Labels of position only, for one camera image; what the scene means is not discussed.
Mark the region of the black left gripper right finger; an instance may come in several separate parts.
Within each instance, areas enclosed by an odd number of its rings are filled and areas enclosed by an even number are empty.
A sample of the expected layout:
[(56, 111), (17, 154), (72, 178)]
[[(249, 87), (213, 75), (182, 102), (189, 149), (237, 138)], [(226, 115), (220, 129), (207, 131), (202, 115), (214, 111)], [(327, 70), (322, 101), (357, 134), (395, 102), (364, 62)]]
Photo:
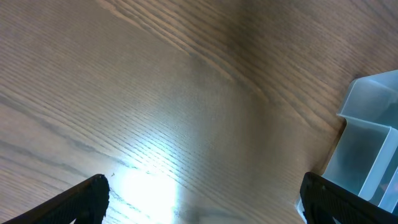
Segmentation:
[(397, 223), (397, 216), (352, 194), (313, 172), (305, 173), (300, 187), (304, 216), (308, 224)]

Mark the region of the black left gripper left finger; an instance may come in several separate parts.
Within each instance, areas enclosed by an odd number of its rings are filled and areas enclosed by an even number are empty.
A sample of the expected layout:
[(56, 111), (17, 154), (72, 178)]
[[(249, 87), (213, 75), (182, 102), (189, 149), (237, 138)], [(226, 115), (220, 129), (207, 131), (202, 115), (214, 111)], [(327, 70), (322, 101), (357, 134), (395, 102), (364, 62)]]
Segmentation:
[(101, 224), (109, 205), (109, 184), (96, 174), (4, 224)]

